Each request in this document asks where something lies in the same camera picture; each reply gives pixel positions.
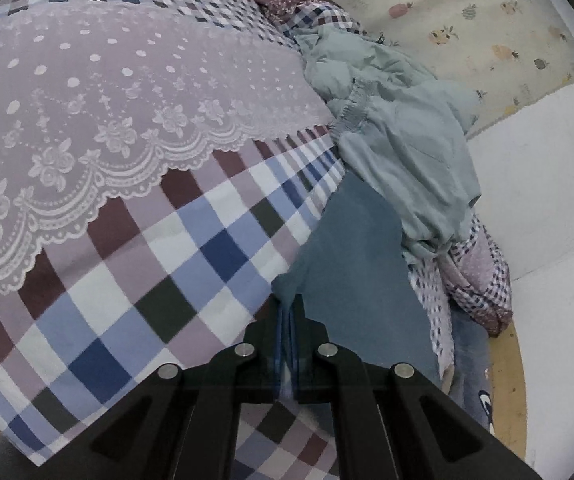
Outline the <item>dark teal shirt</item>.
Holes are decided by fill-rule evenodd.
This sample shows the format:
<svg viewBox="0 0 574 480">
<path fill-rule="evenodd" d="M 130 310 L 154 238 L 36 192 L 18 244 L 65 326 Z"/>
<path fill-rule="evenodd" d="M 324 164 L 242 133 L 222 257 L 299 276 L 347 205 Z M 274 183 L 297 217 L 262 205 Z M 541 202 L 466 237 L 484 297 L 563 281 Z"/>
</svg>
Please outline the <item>dark teal shirt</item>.
<svg viewBox="0 0 574 480">
<path fill-rule="evenodd" d="M 393 207 L 347 172 L 272 292 L 283 314 L 302 298 L 305 316 L 364 362 L 386 368 L 406 362 L 438 384 L 428 315 L 409 284 L 401 242 Z"/>
</svg>

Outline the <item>light grey-green jacket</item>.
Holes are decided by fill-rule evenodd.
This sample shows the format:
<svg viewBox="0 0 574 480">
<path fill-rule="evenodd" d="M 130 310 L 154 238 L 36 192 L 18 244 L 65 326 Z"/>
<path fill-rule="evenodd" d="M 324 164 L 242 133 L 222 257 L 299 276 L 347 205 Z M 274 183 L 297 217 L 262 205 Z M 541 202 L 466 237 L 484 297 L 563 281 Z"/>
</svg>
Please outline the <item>light grey-green jacket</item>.
<svg viewBox="0 0 574 480">
<path fill-rule="evenodd" d="M 305 79 L 334 116 L 342 160 L 398 214 L 406 258 L 433 259 L 464 240 L 480 197 L 466 143 L 475 93 L 333 25 L 293 36 Z"/>
</svg>

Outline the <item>pineapple print curtain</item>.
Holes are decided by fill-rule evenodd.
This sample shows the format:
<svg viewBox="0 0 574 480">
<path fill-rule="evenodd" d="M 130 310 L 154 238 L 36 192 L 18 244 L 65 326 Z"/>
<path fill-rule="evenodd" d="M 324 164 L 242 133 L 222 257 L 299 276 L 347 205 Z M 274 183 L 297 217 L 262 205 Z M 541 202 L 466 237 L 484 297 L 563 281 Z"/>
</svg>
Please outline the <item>pineapple print curtain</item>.
<svg viewBox="0 0 574 480">
<path fill-rule="evenodd" d="M 438 78 L 477 93 L 477 134 L 568 84 L 574 37 L 551 0 L 333 0 Z"/>
</svg>

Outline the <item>wooden headboard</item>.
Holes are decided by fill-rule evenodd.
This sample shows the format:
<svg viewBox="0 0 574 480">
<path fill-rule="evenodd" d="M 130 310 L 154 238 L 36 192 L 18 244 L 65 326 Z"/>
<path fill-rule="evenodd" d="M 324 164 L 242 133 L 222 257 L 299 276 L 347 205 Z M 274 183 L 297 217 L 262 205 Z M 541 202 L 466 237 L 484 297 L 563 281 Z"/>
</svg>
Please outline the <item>wooden headboard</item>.
<svg viewBox="0 0 574 480">
<path fill-rule="evenodd" d="M 527 449 L 527 395 L 515 324 L 489 339 L 493 427 L 496 437 L 522 460 Z"/>
</svg>

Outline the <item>blue cartoon pillow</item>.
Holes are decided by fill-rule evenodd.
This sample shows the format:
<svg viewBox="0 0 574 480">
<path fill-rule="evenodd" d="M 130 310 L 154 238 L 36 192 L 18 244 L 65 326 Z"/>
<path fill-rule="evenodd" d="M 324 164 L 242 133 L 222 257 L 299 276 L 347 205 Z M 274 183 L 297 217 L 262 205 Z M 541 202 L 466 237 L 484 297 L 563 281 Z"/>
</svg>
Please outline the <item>blue cartoon pillow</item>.
<svg viewBox="0 0 574 480">
<path fill-rule="evenodd" d="M 452 309 L 454 377 L 450 398 L 493 434 L 487 331 L 461 309 Z"/>
</svg>

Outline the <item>plaid bed sheet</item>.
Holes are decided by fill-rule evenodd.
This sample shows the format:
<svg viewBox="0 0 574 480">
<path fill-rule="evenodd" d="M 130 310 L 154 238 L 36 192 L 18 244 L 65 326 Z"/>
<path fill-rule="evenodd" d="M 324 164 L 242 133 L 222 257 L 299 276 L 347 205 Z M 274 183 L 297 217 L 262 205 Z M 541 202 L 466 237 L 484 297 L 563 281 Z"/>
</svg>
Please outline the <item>plaid bed sheet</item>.
<svg viewBox="0 0 574 480">
<path fill-rule="evenodd" d="M 54 479 L 162 364 L 266 307 L 345 167 L 255 0 L 0 0 L 0 478 Z"/>
</svg>

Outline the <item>folded plaid quilt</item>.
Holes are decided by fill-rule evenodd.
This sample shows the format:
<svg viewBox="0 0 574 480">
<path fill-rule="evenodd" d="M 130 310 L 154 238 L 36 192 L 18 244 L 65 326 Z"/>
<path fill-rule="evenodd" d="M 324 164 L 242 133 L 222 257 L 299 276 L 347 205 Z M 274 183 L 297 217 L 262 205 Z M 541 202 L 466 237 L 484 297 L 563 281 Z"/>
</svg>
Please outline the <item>folded plaid quilt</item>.
<svg viewBox="0 0 574 480">
<path fill-rule="evenodd" d="M 331 0 L 255 0 L 282 32 L 333 25 L 360 36 L 359 24 Z M 512 320 L 510 269 L 496 242 L 479 219 L 470 223 L 464 242 L 440 256 L 426 271 L 439 288 L 487 333 L 498 336 Z"/>
</svg>

